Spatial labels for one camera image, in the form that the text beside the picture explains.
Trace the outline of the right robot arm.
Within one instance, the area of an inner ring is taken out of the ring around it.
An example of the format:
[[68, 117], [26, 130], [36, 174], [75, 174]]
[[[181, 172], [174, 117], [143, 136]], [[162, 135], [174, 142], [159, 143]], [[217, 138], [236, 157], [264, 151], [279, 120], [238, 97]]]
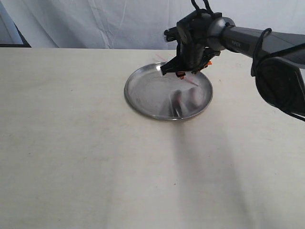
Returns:
[[305, 37], [302, 34], [237, 27], [220, 13], [193, 12], [164, 32], [177, 41], [176, 56], [161, 67], [163, 74], [197, 73], [221, 51], [252, 59], [251, 76], [260, 96], [283, 113], [305, 118]]

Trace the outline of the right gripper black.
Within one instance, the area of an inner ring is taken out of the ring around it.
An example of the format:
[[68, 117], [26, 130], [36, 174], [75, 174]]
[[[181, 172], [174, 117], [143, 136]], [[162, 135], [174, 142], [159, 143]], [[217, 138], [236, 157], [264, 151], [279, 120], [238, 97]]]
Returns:
[[186, 72], [196, 74], [211, 65], [211, 59], [221, 52], [208, 44], [208, 29], [220, 17], [220, 14], [189, 14], [166, 30], [166, 41], [177, 41], [177, 47], [176, 56], [161, 66], [162, 75], [175, 73], [183, 80]]

